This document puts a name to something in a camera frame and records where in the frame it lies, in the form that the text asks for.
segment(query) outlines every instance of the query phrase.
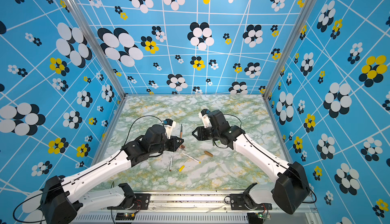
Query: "blue wallpaper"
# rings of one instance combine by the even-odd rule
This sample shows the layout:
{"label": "blue wallpaper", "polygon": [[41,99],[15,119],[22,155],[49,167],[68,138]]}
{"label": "blue wallpaper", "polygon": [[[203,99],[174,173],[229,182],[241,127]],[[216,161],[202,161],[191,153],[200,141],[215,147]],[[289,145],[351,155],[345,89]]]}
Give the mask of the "blue wallpaper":
{"label": "blue wallpaper", "polygon": [[76,0],[129,94],[260,94],[305,0]]}
{"label": "blue wallpaper", "polygon": [[266,98],[324,223],[390,222],[389,11],[318,0]]}
{"label": "blue wallpaper", "polygon": [[66,3],[0,3],[0,223],[14,223],[48,178],[91,165],[120,99]]}

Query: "yellow circle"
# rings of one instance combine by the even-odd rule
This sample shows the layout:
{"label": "yellow circle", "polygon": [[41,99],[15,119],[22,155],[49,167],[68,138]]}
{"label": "yellow circle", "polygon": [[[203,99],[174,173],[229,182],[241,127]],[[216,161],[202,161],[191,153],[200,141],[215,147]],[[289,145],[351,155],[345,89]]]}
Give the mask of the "yellow circle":
{"label": "yellow circle", "polygon": [[384,65],[384,64],[381,64],[381,65],[379,65],[379,66],[376,68],[376,72],[377,72],[378,74],[384,74],[386,71],[387,71],[387,66]]}
{"label": "yellow circle", "polygon": [[373,65],[374,64],[374,62],[375,62],[375,57],[374,56],[370,56],[369,58],[367,58],[367,61],[366,61],[366,63],[368,64],[368,65]]}
{"label": "yellow circle", "polygon": [[364,65],[362,67],[362,73],[367,74],[371,70],[370,65]]}
{"label": "yellow circle", "polygon": [[375,70],[371,70],[371,71],[369,71],[369,72],[367,73],[367,77],[368,77],[369,79],[373,79],[373,78],[376,77],[377,74],[378,74],[378,73],[377,73]]}
{"label": "yellow circle", "polygon": [[380,55],[376,59],[376,64],[381,65],[384,64],[386,61],[386,56]]}
{"label": "yellow circle", "polygon": [[204,4],[209,4],[210,0],[203,0]]}

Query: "pencil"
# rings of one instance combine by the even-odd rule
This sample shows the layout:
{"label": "pencil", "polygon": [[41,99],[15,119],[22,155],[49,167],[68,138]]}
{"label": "pencil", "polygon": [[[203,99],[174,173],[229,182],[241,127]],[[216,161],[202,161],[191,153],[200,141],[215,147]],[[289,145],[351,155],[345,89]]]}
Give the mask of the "pencil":
{"label": "pencil", "polygon": [[193,158],[193,157],[187,155],[186,153],[183,153],[183,152],[182,152],[182,154],[185,155],[185,156],[187,156],[187,157],[189,157],[189,158],[191,158],[191,159],[193,159],[194,161],[200,163],[200,161],[198,161],[197,159],[195,159],[195,158]]}

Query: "white circle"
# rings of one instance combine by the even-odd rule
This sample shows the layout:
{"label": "white circle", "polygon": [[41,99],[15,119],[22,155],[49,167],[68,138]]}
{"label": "white circle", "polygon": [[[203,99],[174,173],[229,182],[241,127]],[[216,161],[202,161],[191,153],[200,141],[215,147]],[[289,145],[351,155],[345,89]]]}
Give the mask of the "white circle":
{"label": "white circle", "polygon": [[368,148],[367,151],[368,151],[368,153],[370,153],[370,154],[375,154],[375,150],[374,150],[373,148],[371,148],[371,147]]}
{"label": "white circle", "polygon": [[39,120],[39,117],[35,113],[29,113],[29,114],[27,114],[27,116],[25,118],[26,124],[29,124],[29,125],[36,124],[38,122],[38,120]]}
{"label": "white circle", "polygon": [[186,0],[176,0],[176,1],[178,2],[179,5],[183,5],[186,2]]}
{"label": "white circle", "polygon": [[17,106],[17,112],[22,114],[22,115],[29,114],[31,112],[31,110],[32,110],[31,105],[26,103],[26,102],[20,103]]}
{"label": "white circle", "polygon": [[105,33],[103,35],[103,41],[104,43],[107,45],[107,46],[110,46],[110,47],[113,47],[113,48],[117,48],[119,46],[119,40],[118,38],[112,34],[112,33]]}
{"label": "white circle", "polygon": [[127,56],[127,55],[121,56],[120,57],[120,61],[126,67],[132,67],[135,64],[134,59],[132,57],[130,57],[130,56]]}
{"label": "white circle", "polygon": [[171,3],[171,8],[173,11],[177,11],[179,9],[179,4],[175,1]]}
{"label": "white circle", "polygon": [[335,139],[333,139],[333,137],[329,137],[329,138],[328,138],[328,143],[329,143],[330,145],[334,145],[334,144],[335,144]]}
{"label": "white circle", "polygon": [[348,95],[344,95],[341,100],[340,104],[344,108],[348,108],[352,104],[352,99]]}
{"label": "white circle", "polygon": [[68,41],[72,38],[72,32],[71,32],[71,29],[64,23],[59,23],[58,26],[57,26],[57,30],[58,30],[58,34],[60,34],[60,36]]}
{"label": "white circle", "polygon": [[282,110],[280,112],[279,119],[280,119],[280,121],[284,122],[286,120],[286,118],[287,118],[287,113],[285,110]]}
{"label": "white circle", "polygon": [[145,0],[145,5],[146,5],[146,7],[148,7],[148,8],[152,8],[153,5],[154,5],[154,3],[153,3],[152,0]]}
{"label": "white circle", "polygon": [[253,36],[255,36],[255,34],[256,34],[256,31],[255,31],[255,30],[250,30],[250,31],[248,32],[248,36],[249,36],[249,37],[253,37]]}
{"label": "white circle", "polygon": [[128,33],[121,33],[118,36],[118,41],[124,46],[124,47],[133,47],[134,46],[134,39],[131,35]]}
{"label": "white circle", "polygon": [[331,10],[334,6],[335,6],[335,1],[334,0],[330,1],[330,3],[328,4],[328,10]]}
{"label": "white circle", "polygon": [[340,86],[340,94],[348,95],[349,92],[351,92],[351,87],[349,86],[349,84],[345,83]]}
{"label": "white circle", "polygon": [[334,154],[336,152],[336,149],[333,145],[328,146],[329,153]]}
{"label": "white circle", "polygon": [[340,168],[336,170],[336,173],[337,173],[337,175],[338,175],[340,178],[344,178],[344,177],[345,177],[344,171],[341,170]]}
{"label": "white circle", "polygon": [[330,109],[334,112],[338,112],[341,109],[341,105],[338,100],[335,100],[334,102],[331,103]]}
{"label": "white circle", "polygon": [[117,51],[115,48],[107,47],[104,50],[105,54],[108,56],[108,58],[112,60],[118,60],[120,58],[119,51]]}
{"label": "white circle", "polygon": [[64,56],[68,56],[71,52],[71,47],[67,41],[64,39],[58,39],[55,43],[57,50]]}
{"label": "white circle", "polygon": [[18,124],[15,127],[15,134],[19,136],[26,135],[29,131],[30,131],[30,126],[25,123]]}
{"label": "white circle", "polygon": [[15,129],[15,121],[11,119],[5,119],[3,121],[0,121],[0,132],[2,133],[9,133],[12,132],[12,130]]}
{"label": "white circle", "polygon": [[191,42],[191,45],[197,46],[199,44],[199,39],[197,37],[192,37],[190,42]]}
{"label": "white circle", "polygon": [[342,163],[342,164],[341,164],[341,169],[342,169],[345,173],[349,172],[349,166],[348,166],[346,163]]}
{"label": "white circle", "polygon": [[214,44],[214,38],[212,37],[207,37],[206,40],[204,41],[206,45],[212,46]]}
{"label": "white circle", "polygon": [[193,31],[192,31],[193,35],[195,37],[201,37],[202,36],[202,29],[199,28],[199,27],[196,27]]}
{"label": "white circle", "polygon": [[252,39],[251,39],[250,37],[246,37],[246,38],[244,39],[244,42],[245,42],[246,44],[249,44],[251,41],[252,41]]}
{"label": "white circle", "polygon": [[84,41],[83,33],[77,27],[72,29],[72,36],[77,43],[82,43]]}
{"label": "white circle", "polygon": [[322,153],[324,153],[325,155],[329,153],[329,150],[326,146],[322,147]]}
{"label": "white circle", "polygon": [[346,187],[346,188],[349,188],[350,186],[351,186],[351,183],[348,181],[348,179],[346,179],[346,178],[343,178],[342,180],[341,180],[341,184],[343,184],[344,185],[344,187]]}
{"label": "white circle", "polygon": [[375,147],[375,152],[378,154],[382,154],[383,149],[381,147],[377,146],[377,147]]}
{"label": "white circle", "polygon": [[353,187],[354,189],[358,190],[360,189],[360,184],[358,182],[358,180],[352,178],[349,183],[351,184],[351,187]]}
{"label": "white circle", "polygon": [[286,114],[288,118],[292,118],[294,115],[294,109],[292,106],[287,106],[286,108]]}
{"label": "white circle", "polygon": [[206,27],[206,28],[203,29],[203,32],[202,32],[202,33],[203,33],[203,35],[204,35],[205,37],[210,37],[212,31],[211,31],[211,29],[210,29],[209,27]]}
{"label": "white circle", "polygon": [[78,53],[77,51],[73,50],[71,51],[70,55],[69,55],[69,58],[71,59],[71,62],[76,65],[76,66],[80,66],[81,65],[81,62],[83,61],[83,59],[81,58],[80,56],[80,53]]}
{"label": "white circle", "polygon": [[133,5],[133,7],[135,8],[139,8],[141,3],[139,2],[139,0],[131,0],[131,4]]}
{"label": "white circle", "polygon": [[80,43],[78,45],[78,53],[84,57],[87,58],[89,56],[89,49],[84,43]]}
{"label": "white circle", "polygon": [[336,82],[332,83],[329,87],[330,92],[333,94],[339,92],[339,89],[340,89],[339,84]]}
{"label": "white circle", "polygon": [[382,146],[382,142],[378,139],[374,141],[374,144],[375,146]]}
{"label": "white circle", "polygon": [[17,110],[13,106],[7,105],[0,109],[0,116],[4,119],[11,119],[16,116]]}
{"label": "white circle", "polygon": [[328,17],[333,18],[335,14],[336,14],[336,9],[332,9],[331,11],[329,11]]}
{"label": "white circle", "polygon": [[202,42],[202,43],[198,44],[198,48],[199,48],[200,51],[204,51],[204,50],[206,50],[207,45],[204,42]]}
{"label": "white circle", "polygon": [[129,49],[129,55],[134,59],[134,60],[141,60],[144,57],[144,54],[142,51],[137,48],[137,47],[131,47]]}

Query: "marble tabletop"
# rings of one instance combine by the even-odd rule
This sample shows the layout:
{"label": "marble tabletop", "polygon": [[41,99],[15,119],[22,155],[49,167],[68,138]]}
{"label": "marble tabletop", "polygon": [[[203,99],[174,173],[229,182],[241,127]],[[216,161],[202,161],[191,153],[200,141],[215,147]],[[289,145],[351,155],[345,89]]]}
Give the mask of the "marble tabletop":
{"label": "marble tabletop", "polygon": [[[157,158],[149,158],[138,165],[122,171],[94,188],[95,191],[128,183],[134,191],[151,190],[223,190],[245,189],[257,182],[264,187],[272,187],[268,176],[242,154],[212,145],[211,140],[197,141],[191,132],[202,126],[198,113],[202,109],[220,110],[224,114],[236,115],[242,121],[242,128],[257,143],[285,159],[277,134],[261,95],[150,95],[128,96],[120,115],[112,139],[106,149],[105,158],[115,153],[124,144],[130,125],[144,115],[153,115],[161,120],[176,121],[172,135],[180,135],[183,124],[185,150],[173,153],[172,171],[169,171],[171,152],[164,152]],[[230,125],[240,125],[232,116],[225,116]],[[129,139],[146,132],[148,127],[160,123],[153,117],[145,117],[135,122]],[[214,156],[204,153],[207,150]],[[187,156],[198,159],[198,163]]]}

